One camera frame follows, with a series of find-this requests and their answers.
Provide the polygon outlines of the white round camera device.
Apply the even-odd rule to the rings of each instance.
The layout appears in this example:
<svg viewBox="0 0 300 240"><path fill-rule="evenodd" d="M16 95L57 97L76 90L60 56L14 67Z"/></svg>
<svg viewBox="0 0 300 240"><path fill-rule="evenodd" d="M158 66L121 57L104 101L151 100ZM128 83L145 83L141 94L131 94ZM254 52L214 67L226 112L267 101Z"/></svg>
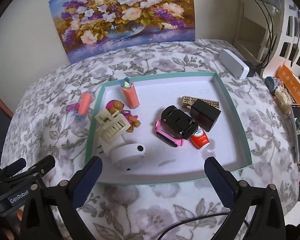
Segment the white round camera device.
<svg viewBox="0 0 300 240"><path fill-rule="evenodd" d="M117 168L129 171L140 167L145 158L146 148L142 144L128 144L111 151L111 162Z"/></svg>

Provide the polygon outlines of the cream plastic toy crib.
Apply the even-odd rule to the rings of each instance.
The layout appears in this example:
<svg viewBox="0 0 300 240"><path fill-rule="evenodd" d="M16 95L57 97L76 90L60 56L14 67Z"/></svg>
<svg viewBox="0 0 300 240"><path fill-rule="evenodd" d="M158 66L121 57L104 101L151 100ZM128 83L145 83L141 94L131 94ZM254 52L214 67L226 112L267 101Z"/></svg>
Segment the cream plastic toy crib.
<svg viewBox="0 0 300 240"><path fill-rule="evenodd" d="M130 128L130 123L119 111L111 114L106 108L103 108L95 116L95 119L98 123L95 132L107 143L117 139Z"/></svg>

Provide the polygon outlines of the red white glue stick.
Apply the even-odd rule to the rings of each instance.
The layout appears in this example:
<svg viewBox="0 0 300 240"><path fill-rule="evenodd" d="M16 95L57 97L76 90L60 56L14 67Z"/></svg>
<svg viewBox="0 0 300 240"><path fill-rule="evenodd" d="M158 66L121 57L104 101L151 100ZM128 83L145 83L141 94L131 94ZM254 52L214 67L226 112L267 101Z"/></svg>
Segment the red white glue stick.
<svg viewBox="0 0 300 240"><path fill-rule="evenodd" d="M210 141L205 131L200 126L198 127L196 132L192 135L192 137L190 137L190 140L198 150L206 148L210 144Z"/></svg>

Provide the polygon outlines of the pink puppy toy figure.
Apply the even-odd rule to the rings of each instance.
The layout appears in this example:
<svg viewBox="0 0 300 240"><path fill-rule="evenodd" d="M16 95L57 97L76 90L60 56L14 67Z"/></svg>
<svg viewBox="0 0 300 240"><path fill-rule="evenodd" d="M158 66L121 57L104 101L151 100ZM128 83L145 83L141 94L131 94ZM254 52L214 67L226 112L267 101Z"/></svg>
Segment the pink puppy toy figure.
<svg viewBox="0 0 300 240"><path fill-rule="evenodd" d="M133 115L131 111L124 109L125 105L119 100L110 100L106 109L110 112L110 114L114 114L116 111L119 111L129 122L130 128L127 129L127 132L134 132L134 128L138 128L141 125L141 122L138 120L137 115Z"/></svg>

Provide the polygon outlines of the salmon toy with blue handle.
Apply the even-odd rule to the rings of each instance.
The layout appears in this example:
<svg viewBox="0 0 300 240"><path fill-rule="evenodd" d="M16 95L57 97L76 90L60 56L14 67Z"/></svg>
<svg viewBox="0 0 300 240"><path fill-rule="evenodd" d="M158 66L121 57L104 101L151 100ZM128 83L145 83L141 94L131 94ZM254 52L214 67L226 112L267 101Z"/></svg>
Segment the salmon toy with blue handle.
<svg viewBox="0 0 300 240"><path fill-rule="evenodd" d="M135 90L134 83L128 77L119 81L121 90L123 91L130 109L139 107L140 102Z"/></svg>

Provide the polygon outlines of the white usb charger plug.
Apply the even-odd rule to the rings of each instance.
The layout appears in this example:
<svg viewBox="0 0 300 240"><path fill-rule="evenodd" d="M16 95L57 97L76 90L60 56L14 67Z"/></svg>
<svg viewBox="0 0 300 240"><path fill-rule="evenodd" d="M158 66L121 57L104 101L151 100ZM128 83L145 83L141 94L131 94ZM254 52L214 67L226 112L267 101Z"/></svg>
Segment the white usb charger plug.
<svg viewBox="0 0 300 240"><path fill-rule="evenodd" d="M106 157L110 157L110 153L119 148L120 146L124 145L125 141L122 139L122 137L116 138L112 140L111 142L106 142L102 138L98 138L97 145L101 146L102 151Z"/></svg>

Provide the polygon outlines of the grey floral tablecloth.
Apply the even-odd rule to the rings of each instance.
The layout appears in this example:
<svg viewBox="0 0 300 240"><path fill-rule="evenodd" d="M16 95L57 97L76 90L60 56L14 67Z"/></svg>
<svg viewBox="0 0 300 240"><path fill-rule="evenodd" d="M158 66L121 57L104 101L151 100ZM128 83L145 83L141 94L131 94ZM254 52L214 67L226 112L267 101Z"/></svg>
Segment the grey floral tablecloth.
<svg viewBox="0 0 300 240"><path fill-rule="evenodd" d="M133 46L67 64L30 85L15 110L1 160L28 166L53 155L45 177L54 186L84 165L90 118L76 121L65 108L85 92L124 77L173 72L216 72L245 129L252 165L235 173L250 185L276 185L284 213L299 197L299 172L280 109L259 76L237 81L219 62L222 40ZM210 239L226 209L208 180L151 186L96 185L79 214L96 239Z"/></svg>

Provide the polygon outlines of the black power adapter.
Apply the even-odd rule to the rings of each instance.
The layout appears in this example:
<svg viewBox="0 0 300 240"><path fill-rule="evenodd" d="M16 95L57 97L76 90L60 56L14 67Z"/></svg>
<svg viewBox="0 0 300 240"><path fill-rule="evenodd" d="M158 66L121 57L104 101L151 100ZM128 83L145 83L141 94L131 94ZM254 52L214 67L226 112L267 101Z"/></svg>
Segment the black power adapter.
<svg viewBox="0 0 300 240"><path fill-rule="evenodd" d="M221 111L205 103L202 100L196 100L190 108L190 116L206 132L210 132L219 118Z"/></svg>

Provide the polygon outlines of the beige tassel ornament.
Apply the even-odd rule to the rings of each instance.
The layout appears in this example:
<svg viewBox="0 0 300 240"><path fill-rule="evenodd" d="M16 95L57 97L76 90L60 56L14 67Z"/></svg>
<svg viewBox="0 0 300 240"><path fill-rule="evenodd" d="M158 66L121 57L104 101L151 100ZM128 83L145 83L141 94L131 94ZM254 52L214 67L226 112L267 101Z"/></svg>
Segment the beige tassel ornament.
<svg viewBox="0 0 300 240"><path fill-rule="evenodd" d="M279 86L275 90L275 97L277 99L278 106L280 107L281 111L284 114L290 113L290 107L293 104L292 98L290 97L290 94L288 91L282 87Z"/></svg>

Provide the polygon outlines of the orange paper box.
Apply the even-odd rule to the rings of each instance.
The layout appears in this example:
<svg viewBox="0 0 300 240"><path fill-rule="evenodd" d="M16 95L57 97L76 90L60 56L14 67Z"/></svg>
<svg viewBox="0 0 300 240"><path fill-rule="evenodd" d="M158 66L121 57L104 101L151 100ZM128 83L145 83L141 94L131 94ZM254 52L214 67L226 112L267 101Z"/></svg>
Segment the orange paper box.
<svg viewBox="0 0 300 240"><path fill-rule="evenodd" d="M300 105L300 79L285 65L277 70L276 77L283 81L295 102Z"/></svg>

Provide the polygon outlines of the teal white shallow box tray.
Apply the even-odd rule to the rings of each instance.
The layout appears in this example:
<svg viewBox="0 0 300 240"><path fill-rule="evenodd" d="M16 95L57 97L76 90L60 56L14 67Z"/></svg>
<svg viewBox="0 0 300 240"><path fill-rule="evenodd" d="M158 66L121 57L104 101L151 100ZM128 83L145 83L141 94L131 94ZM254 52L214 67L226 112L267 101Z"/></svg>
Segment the teal white shallow box tray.
<svg viewBox="0 0 300 240"><path fill-rule="evenodd" d="M124 145L142 144L146 148L143 164L124 171L106 157L99 136L95 132L98 123L91 121L85 159L98 155L103 162L99 182L106 184L162 184L203 179L204 161L213 156L229 171L237 171L251 165L249 144L236 107L226 87L214 72L168 73L132 78L140 105L132 110L141 126L132 133L124 133ZM180 108L183 96L219 102L221 114L207 137L209 146L198 150L191 141L174 148L155 134L155 122L162 111L171 105Z"/></svg>

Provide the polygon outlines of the blue hexagonal toy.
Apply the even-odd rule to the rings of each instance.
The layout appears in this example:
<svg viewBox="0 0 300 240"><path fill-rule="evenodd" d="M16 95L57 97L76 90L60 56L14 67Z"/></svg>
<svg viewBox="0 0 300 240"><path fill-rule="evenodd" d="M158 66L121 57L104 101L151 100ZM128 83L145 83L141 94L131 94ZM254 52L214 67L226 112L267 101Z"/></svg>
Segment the blue hexagonal toy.
<svg viewBox="0 0 300 240"><path fill-rule="evenodd" d="M266 84L266 87L268 88L268 90L271 93L275 92L275 90L279 86L278 83L277 83L277 79L275 77L272 77L272 76L266 77L265 80L264 80L264 83Z"/></svg>

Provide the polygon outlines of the gold patterned comb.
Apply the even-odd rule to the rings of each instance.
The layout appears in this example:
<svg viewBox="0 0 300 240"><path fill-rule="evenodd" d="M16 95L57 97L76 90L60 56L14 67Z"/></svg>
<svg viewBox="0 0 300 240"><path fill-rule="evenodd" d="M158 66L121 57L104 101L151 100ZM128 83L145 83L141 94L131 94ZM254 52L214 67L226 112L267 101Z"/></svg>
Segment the gold patterned comb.
<svg viewBox="0 0 300 240"><path fill-rule="evenodd" d="M183 108L187 108L187 107L191 106L193 103L195 103L197 100L201 100L201 101L207 103L208 105L215 107L215 109L219 109L218 101L196 98L196 97L191 97L191 96L183 96L181 99L181 106Z"/></svg>

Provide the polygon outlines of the white rectangular box device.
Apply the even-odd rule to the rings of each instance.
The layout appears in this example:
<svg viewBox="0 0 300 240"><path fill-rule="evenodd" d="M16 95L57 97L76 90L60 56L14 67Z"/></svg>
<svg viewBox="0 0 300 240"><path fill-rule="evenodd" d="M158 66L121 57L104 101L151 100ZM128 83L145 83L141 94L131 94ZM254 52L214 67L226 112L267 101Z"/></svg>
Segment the white rectangular box device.
<svg viewBox="0 0 300 240"><path fill-rule="evenodd" d="M237 80L244 80L247 77L249 73L248 65L232 51L223 49L219 54L219 60Z"/></svg>

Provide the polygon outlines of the white lattice shelf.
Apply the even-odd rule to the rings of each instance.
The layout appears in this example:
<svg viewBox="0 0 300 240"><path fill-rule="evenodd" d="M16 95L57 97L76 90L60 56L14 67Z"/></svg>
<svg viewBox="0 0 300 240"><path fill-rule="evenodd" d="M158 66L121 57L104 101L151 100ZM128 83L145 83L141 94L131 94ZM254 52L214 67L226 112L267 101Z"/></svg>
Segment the white lattice shelf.
<svg viewBox="0 0 300 240"><path fill-rule="evenodd" d="M300 76L300 9L293 0L240 0L234 46L262 78L282 65Z"/></svg>

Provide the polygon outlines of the flower painting canvas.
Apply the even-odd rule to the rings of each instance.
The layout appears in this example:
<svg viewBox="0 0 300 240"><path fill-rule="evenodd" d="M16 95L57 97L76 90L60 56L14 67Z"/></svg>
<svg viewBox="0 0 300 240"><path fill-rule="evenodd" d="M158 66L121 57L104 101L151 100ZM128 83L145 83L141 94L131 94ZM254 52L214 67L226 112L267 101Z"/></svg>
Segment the flower painting canvas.
<svg viewBox="0 0 300 240"><path fill-rule="evenodd" d="M121 48L196 37L194 0L50 0L71 63Z"/></svg>

